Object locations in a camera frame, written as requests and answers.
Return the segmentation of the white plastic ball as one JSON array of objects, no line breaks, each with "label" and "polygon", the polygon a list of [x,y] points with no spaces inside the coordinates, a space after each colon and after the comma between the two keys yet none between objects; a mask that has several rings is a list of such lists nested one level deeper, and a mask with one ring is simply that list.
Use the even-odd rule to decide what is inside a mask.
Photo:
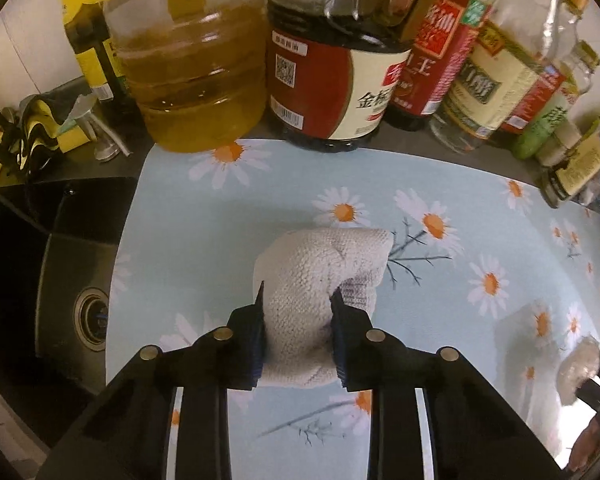
[{"label": "white plastic ball", "polygon": [[600,370],[600,344],[586,336],[579,340],[574,349],[558,367],[556,390],[562,405],[571,405],[577,400],[577,390]]}]

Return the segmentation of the white knitted cloth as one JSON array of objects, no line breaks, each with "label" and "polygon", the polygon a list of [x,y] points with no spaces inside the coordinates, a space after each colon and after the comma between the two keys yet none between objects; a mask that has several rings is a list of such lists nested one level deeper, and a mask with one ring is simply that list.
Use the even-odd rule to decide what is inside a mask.
[{"label": "white knitted cloth", "polygon": [[279,237],[254,264],[263,293],[266,351],[260,384],[316,388],[337,379],[330,298],[373,315],[393,235],[383,229],[319,228]]}]

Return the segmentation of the black kitchen sink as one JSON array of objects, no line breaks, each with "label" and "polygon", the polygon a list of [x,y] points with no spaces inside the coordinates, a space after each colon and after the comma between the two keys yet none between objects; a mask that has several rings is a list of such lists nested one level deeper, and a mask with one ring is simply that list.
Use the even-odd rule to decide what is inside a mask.
[{"label": "black kitchen sink", "polygon": [[0,395],[47,446],[105,387],[110,285],[136,186],[0,188]]}]

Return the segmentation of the black kitchen faucet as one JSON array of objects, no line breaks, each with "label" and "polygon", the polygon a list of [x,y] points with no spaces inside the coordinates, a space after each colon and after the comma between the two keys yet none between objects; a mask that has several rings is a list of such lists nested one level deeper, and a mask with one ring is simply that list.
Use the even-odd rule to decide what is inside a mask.
[{"label": "black kitchen faucet", "polygon": [[27,180],[23,169],[24,134],[11,108],[0,110],[0,164],[7,174],[24,183]]}]

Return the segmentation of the sesame oil bottle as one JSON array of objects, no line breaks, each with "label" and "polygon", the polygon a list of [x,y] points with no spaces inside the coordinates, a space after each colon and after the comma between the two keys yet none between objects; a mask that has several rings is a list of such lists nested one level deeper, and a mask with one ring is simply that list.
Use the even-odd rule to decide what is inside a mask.
[{"label": "sesame oil bottle", "polygon": [[540,191],[547,205],[556,209],[600,180],[600,119],[562,162],[545,171]]}]

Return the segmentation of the green label bottle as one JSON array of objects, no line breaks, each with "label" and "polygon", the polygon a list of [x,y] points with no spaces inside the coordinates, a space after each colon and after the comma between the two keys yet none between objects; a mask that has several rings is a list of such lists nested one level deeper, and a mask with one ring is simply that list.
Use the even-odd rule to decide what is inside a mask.
[{"label": "green label bottle", "polygon": [[579,40],[560,60],[558,70],[562,81],[510,148],[516,159],[528,159],[539,151],[566,119],[580,96],[591,89],[592,77],[598,66],[600,57],[584,40]]}]

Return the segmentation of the yellow green sponge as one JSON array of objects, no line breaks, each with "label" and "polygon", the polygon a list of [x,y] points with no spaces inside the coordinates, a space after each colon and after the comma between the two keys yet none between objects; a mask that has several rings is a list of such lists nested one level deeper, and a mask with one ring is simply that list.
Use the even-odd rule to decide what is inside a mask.
[{"label": "yellow green sponge", "polygon": [[87,134],[71,116],[68,116],[59,126],[56,141],[62,154],[67,154],[91,142]]}]

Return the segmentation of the yellow black dish cloth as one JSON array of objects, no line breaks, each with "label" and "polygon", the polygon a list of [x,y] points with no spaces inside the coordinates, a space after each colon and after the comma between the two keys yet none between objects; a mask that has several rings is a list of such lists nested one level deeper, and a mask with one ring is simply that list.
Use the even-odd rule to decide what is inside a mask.
[{"label": "yellow black dish cloth", "polygon": [[59,126],[65,121],[59,103],[48,96],[28,96],[16,113],[24,134],[23,169],[27,180],[60,162],[62,154],[56,141]]}]

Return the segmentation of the white vinegar bottle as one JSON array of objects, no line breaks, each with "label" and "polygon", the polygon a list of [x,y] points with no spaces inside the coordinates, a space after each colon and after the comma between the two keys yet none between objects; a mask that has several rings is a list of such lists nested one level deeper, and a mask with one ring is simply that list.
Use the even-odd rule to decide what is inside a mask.
[{"label": "white vinegar bottle", "polygon": [[558,49],[562,0],[496,0],[440,106],[431,133],[467,153],[512,114]]}]

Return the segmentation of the large soy sauce jug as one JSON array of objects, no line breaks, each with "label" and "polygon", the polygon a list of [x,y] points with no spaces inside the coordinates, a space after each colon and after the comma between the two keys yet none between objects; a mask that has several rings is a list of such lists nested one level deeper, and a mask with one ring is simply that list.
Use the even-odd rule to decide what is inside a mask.
[{"label": "large soy sauce jug", "polygon": [[350,152],[378,131],[434,0],[266,0],[268,109],[309,150]]}]

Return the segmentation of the large cooking oil jug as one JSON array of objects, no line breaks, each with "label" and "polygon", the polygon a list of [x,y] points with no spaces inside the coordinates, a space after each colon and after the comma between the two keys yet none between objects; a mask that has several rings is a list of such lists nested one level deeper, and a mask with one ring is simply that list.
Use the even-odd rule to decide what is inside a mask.
[{"label": "large cooking oil jug", "polygon": [[265,0],[106,0],[104,15],[152,140],[219,148],[264,113]]}]

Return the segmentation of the red label clear bottle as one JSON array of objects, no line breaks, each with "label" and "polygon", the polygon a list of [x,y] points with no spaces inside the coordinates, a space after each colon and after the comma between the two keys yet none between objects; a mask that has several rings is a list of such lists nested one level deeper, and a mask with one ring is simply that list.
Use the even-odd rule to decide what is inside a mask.
[{"label": "red label clear bottle", "polygon": [[557,48],[544,67],[543,73],[524,95],[521,102],[496,130],[490,143],[509,148],[517,140],[524,127],[542,110],[543,106],[566,80],[566,71],[562,67],[564,59],[577,44],[578,21],[582,18],[588,0],[562,0],[557,18]]}]

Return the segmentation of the red label sauce bottle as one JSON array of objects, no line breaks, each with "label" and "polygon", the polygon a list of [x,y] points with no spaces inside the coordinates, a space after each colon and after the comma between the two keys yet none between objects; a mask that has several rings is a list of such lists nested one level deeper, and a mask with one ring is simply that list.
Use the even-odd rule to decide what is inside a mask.
[{"label": "red label sauce bottle", "polygon": [[420,23],[384,121],[416,131],[426,126],[465,62],[494,0],[434,0]]}]

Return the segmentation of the dark oil bottle yellow label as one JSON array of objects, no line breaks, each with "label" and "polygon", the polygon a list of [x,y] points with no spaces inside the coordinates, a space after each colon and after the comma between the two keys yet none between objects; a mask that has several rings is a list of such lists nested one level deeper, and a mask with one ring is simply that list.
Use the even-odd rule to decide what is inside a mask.
[{"label": "dark oil bottle yellow label", "polygon": [[61,0],[62,24],[76,62],[102,103],[122,104],[129,96],[125,76],[104,15],[107,0]]}]

